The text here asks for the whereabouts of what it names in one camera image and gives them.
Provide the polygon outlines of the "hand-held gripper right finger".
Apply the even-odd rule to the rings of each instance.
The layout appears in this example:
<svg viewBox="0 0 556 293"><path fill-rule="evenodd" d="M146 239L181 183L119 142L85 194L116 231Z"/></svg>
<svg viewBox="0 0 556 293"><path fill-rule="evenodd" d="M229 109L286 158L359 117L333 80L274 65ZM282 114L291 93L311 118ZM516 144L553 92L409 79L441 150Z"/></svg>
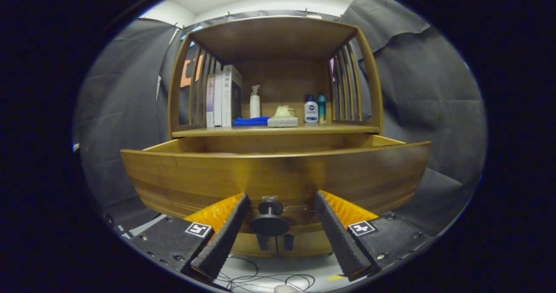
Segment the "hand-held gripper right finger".
<svg viewBox="0 0 556 293"><path fill-rule="evenodd" d="M322 190L314 210L350 281L381 273L430 245L428 234L397 214L378 216Z"/></svg>

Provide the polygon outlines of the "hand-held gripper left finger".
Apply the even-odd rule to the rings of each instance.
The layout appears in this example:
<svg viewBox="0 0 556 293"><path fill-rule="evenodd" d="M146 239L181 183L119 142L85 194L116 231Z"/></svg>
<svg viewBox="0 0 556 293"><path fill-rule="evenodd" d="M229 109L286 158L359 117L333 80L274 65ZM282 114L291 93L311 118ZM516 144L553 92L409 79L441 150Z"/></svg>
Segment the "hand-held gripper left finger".
<svg viewBox="0 0 556 293"><path fill-rule="evenodd" d="M163 267L200 281L214 281L248 209L248 196L240 193L188 219L165 216L129 241Z"/></svg>

